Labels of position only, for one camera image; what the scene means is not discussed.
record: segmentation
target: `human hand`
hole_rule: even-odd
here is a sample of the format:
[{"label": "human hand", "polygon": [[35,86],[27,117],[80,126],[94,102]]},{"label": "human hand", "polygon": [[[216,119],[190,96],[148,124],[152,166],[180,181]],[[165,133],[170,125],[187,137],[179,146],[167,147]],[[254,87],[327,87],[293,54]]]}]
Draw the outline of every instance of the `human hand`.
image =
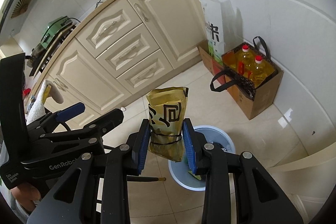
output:
[{"label": "human hand", "polygon": [[11,193],[18,203],[28,212],[32,212],[35,209],[33,201],[41,198],[39,190],[27,182],[21,183],[11,189]]}]

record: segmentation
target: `cabinet drawer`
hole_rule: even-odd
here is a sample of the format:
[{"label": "cabinet drawer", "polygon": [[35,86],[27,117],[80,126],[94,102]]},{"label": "cabinet drawer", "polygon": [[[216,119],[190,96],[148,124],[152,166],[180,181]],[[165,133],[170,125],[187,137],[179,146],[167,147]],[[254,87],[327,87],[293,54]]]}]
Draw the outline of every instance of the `cabinet drawer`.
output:
[{"label": "cabinet drawer", "polygon": [[59,85],[99,114],[114,109],[131,95],[75,38],[48,72]]},{"label": "cabinet drawer", "polygon": [[157,50],[117,80],[131,93],[136,93],[150,83],[167,74],[173,68],[161,50]]},{"label": "cabinet drawer", "polygon": [[[69,92],[68,89],[65,89],[63,86],[61,86],[55,79],[53,79],[50,75],[46,75],[45,80],[49,80],[53,82],[57,87],[61,95],[63,96],[64,102],[62,104],[58,104],[55,102],[53,98],[48,98],[44,104],[44,106],[50,110],[51,112],[56,112],[59,110],[66,109],[74,104],[77,104],[78,102],[81,102],[77,97],[75,97],[73,94]],[[67,121],[67,125],[71,129],[80,129],[83,128],[84,125],[86,125],[89,122],[92,122],[93,120],[100,117],[100,114],[98,114],[96,111],[88,107],[88,105],[85,104],[85,111],[72,118],[71,120]],[[58,126],[54,132],[59,131],[66,131],[66,129],[63,126]]]},{"label": "cabinet drawer", "polygon": [[149,30],[141,24],[99,55],[97,60],[112,76],[118,77],[158,49]]},{"label": "cabinet drawer", "polygon": [[141,23],[127,0],[116,0],[96,15],[76,38],[89,53],[97,57]]}]

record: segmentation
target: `countertop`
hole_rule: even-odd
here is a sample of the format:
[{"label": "countertop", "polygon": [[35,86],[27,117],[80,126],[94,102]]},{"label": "countertop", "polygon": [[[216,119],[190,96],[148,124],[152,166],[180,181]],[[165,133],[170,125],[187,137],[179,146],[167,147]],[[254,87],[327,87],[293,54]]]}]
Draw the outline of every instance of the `countertop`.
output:
[{"label": "countertop", "polygon": [[78,24],[78,26],[72,31],[72,33],[69,34],[69,36],[64,40],[62,45],[57,49],[57,51],[54,53],[50,61],[48,62],[46,68],[43,70],[41,75],[39,76],[38,80],[35,82],[33,87],[31,88],[31,92],[26,98],[30,98],[31,95],[35,95],[41,82],[43,81],[44,77],[46,76],[48,70],[53,65],[57,57],[60,55],[60,53],[66,48],[66,46],[70,43],[70,41],[75,37],[76,34],[80,32],[82,28],[85,27],[86,24],[88,24],[96,15],[98,15],[102,10],[104,10],[107,6],[109,6],[112,2],[115,0],[105,0],[100,6],[98,6],[92,13],[90,13],[81,23]]}]

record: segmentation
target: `white towel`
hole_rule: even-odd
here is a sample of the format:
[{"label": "white towel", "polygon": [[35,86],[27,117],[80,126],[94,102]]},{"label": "white towel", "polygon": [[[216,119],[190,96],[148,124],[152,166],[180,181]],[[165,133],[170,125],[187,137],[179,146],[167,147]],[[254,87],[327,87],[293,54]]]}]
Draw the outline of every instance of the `white towel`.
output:
[{"label": "white towel", "polygon": [[55,102],[59,104],[62,104],[64,102],[63,96],[58,91],[57,87],[51,81],[44,80],[42,83],[41,90],[37,95],[36,101],[29,111],[27,124],[30,124],[31,122],[45,115],[45,109],[42,100],[43,100],[43,94],[48,85],[51,85],[49,96],[51,96],[55,100]]}]

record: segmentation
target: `cabinet door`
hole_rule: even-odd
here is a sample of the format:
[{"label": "cabinet door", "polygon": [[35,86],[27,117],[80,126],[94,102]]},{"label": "cabinet door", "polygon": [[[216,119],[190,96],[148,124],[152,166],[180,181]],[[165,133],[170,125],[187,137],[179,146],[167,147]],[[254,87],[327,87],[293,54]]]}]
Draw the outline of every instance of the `cabinet door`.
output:
[{"label": "cabinet door", "polygon": [[172,66],[162,51],[157,50],[117,79],[134,94],[167,74],[172,69]]},{"label": "cabinet door", "polygon": [[197,56],[196,45],[205,39],[199,0],[128,0],[163,53],[177,68]]},{"label": "cabinet door", "polygon": [[158,49],[146,26],[141,24],[99,55],[97,60],[110,74],[118,77]]},{"label": "cabinet door", "polygon": [[112,110],[131,95],[75,38],[48,72],[59,85],[99,114]]},{"label": "cabinet door", "polygon": [[[63,96],[64,102],[62,104],[58,104],[57,102],[54,101],[51,97],[49,97],[44,106],[50,110],[51,112],[56,112],[59,110],[66,109],[74,104],[77,104],[78,102],[81,102],[81,100],[77,99],[74,95],[72,95],[67,89],[59,85],[55,79],[53,79],[50,75],[46,75],[44,78],[46,80],[50,80],[51,82],[55,83],[55,85],[58,87],[59,92]],[[100,114],[96,111],[94,111],[92,108],[88,107],[85,105],[85,111],[74,117],[73,119],[67,121],[67,125],[71,129],[80,129],[83,128],[84,125],[86,125],[89,122],[92,122],[93,120],[97,119],[100,117]],[[60,125],[56,128],[55,132],[60,132],[60,131],[66,131],[66,129]]]},{"label": "cabinet door", "polygon": [[89,53],[97,57],[141,23],[127,0],[116,0],[96,15],[76,38]]}]

